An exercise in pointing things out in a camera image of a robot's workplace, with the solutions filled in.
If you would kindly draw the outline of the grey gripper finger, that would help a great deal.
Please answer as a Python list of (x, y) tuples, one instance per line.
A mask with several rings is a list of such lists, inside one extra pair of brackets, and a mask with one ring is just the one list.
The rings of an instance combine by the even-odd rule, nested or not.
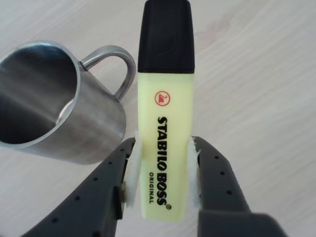
[(135, 202), (142, 139), (138, 132), (122, 142), (26, 237), (113, 237), (125, 207)]
[(229, 161), (198, 136), (188, 144), (188, 180), (200, 212), (251, 212)]

